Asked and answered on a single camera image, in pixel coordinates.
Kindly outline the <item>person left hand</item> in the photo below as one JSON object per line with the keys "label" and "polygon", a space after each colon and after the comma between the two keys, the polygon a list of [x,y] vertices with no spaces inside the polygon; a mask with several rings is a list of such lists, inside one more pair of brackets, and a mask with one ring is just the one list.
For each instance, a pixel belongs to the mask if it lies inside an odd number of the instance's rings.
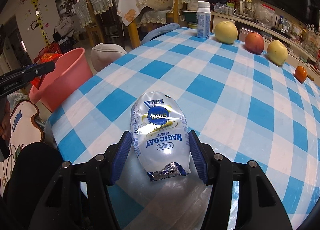
{"label": "person left hand", "polygon": [[11,127],[10,127],[10,103],[6,100],[4,107],[4,116],[1,121],[1,137],[5,141],[9,141],[11,138]]}

